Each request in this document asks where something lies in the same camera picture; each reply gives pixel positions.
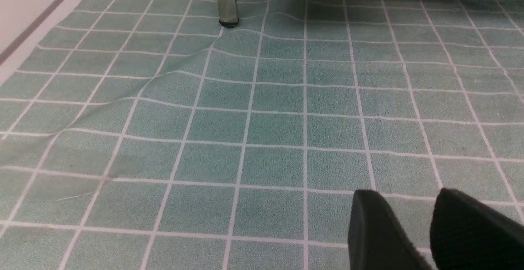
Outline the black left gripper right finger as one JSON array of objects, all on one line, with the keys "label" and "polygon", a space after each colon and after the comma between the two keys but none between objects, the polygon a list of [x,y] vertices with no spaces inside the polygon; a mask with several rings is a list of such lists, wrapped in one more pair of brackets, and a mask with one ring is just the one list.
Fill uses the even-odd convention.
[{"label": "black left gripper right finger", "polygon": [[522,270],[524,228],[456,188],[442,188],[430,249],[439,270]]}]

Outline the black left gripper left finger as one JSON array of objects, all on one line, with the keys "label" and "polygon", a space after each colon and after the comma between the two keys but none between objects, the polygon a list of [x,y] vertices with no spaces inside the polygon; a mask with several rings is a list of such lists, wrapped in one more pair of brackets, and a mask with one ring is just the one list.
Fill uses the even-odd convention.
[{"label": "black left gripper left finger", "polygon": [[354,192],[347,240],[352,270],[431,269],[377,191]]}]

